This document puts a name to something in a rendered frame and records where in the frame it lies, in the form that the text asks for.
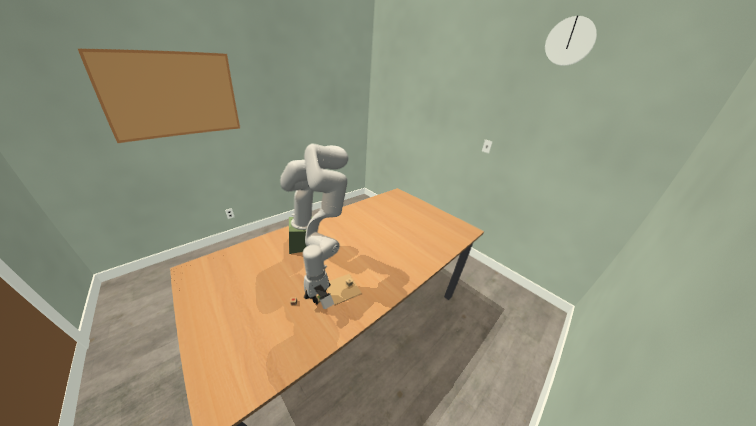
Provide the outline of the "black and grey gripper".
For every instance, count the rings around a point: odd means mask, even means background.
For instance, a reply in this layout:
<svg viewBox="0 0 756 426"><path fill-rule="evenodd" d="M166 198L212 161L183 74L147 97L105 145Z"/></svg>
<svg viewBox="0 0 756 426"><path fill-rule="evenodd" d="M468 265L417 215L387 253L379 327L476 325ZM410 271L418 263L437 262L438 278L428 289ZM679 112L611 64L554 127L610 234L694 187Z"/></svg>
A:
<svg viewBox="0 0 756 426"><path fill-rule="evenodd" d="M309 280L306 277L306 275L304 276L304 291L305 291L304 298L305 299L309 299L309 298L313 299L313 302L316 303L316 305L318 305L318 299L316 298L315 295L317 295L318 293L316 292L316 290L314 288L317 287L317 286L319 286L319 285L322 285L322 287L326 291L331 286L331 284L329 283L329 279L328 279L326 271L325 271L324 277L322 279L320 279L320 280L321 281L319 281L319 280L318 281L311 281L311 280Z"/></svg>

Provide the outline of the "tan flat mat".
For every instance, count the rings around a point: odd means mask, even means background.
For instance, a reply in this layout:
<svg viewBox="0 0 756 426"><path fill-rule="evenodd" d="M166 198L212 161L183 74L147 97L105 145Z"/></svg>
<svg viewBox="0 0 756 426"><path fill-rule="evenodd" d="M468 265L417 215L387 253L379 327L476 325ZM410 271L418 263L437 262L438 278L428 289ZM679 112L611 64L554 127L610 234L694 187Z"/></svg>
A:
<svg viewBox="0 0 756 426"><path fill-rule="evenodd" d="M353 281L353 285L348 287L346 280L349 278ZM327 292L331 294L334 305L362 294L350 274L333 279L329 283L331 286L327 289Z"/></svg>

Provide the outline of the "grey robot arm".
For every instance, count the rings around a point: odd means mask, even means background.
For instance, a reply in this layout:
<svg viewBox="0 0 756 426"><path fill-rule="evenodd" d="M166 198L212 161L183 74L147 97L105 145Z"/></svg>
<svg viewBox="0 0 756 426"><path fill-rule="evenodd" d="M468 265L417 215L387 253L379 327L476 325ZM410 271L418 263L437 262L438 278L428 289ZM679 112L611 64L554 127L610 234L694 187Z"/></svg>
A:
<svg viewBox="0 0 756 426"><path fill-rule="evenodd" d="M281 175L280 184L287 192L296 191L291 225L296 229L306 230L307 247L303 251L306 277L311 281L318 281L325 275L327 265L324 265L324 261L334 256L340 248L340 243L336 239L318 233L318 228L324 218L338 217L342 214L347 177L331 170L343 168L348 163L348 154L338 146L310 144L305 150L304 159L292 161L287 165ZM296 183L294 187L293 183ZM312 217L313 191L323 192L323 196L320 211Z"/></svg>

